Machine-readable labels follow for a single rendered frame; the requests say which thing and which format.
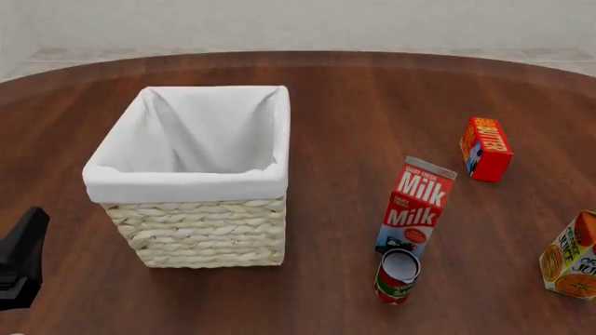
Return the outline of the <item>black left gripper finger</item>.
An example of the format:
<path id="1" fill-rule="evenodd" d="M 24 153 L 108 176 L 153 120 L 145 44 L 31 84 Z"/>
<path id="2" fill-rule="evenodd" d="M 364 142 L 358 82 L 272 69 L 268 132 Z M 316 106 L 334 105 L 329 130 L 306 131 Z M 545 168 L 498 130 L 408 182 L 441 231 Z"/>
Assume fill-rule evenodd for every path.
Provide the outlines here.
<path id="1" fill-rule="evenodd" d="M 0 239 L 0 273 L 41 276 L 43 244 L 50 221 L 40 207 L 26 211 L 4 239 Z"/>

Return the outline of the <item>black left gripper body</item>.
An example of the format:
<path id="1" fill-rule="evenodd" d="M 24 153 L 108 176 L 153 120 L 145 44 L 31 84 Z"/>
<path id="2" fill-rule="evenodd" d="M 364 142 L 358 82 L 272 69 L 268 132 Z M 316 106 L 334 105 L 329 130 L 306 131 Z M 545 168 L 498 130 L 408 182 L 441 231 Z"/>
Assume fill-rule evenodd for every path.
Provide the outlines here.
<path id="1" fill-rule="evenodd" d="M 41 288 L 36 278 L 0 269 L 0 311 L 29 309 Z"/>

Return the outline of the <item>white-lined wicker basket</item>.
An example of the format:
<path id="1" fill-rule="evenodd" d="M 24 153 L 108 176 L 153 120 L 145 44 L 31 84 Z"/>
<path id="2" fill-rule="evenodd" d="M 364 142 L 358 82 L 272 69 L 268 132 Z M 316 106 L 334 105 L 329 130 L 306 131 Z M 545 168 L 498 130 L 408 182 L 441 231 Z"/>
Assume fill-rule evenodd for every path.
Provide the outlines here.
<path id="1" fill-rule="evenodd" d="M 276 266 L 290 133 L 283 86 L 147 87 L 82 178 L 147 267 Z"/>

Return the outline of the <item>orange juice carton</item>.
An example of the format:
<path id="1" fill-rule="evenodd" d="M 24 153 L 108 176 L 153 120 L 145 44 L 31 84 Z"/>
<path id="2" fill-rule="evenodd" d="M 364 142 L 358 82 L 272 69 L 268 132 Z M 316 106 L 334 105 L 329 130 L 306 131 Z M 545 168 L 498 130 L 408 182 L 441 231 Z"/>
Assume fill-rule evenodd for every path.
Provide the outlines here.
<path id="1" fill-rule="evenodd" d="M 596 211 L 580 211 L 539 257 L 546 289 L 596 298 Z"/>

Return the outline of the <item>red soup tin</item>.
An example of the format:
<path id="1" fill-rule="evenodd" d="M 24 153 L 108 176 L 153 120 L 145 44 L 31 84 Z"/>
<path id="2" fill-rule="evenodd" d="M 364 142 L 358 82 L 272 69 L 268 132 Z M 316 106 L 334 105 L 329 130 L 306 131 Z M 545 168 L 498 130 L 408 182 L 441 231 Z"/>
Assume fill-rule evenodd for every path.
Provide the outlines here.
<path id="1" fill-rule="evenodd" d="M 420 270 L 420 261 L 410 251 L 389 250 L 379 264 L 373 284 L 374 292 L 383 303 L 405 303 Z"/>

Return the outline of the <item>red milk carton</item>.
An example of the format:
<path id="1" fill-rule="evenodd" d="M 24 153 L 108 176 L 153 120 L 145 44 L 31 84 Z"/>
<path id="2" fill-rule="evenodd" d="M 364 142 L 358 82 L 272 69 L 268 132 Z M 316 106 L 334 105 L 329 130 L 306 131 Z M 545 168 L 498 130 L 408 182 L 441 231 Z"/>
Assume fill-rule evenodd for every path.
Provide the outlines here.
<path id="1" fill-rule="evenodd" d="M 389 197 L 375 250 L 420 257 L 437 225 L 457 173 L 407 156 Z"/>

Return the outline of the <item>red butter box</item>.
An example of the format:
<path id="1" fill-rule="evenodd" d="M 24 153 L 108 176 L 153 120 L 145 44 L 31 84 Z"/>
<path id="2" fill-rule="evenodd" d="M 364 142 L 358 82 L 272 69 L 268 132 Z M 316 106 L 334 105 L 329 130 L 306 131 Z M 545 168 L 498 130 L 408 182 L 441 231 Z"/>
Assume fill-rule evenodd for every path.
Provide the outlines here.
<path id="1" fill-rule="evenodd" d="M 474 181 L 499 182 L 514 156 L 508 139 L 496 119 L 471 117 L 459 148 Z"/>

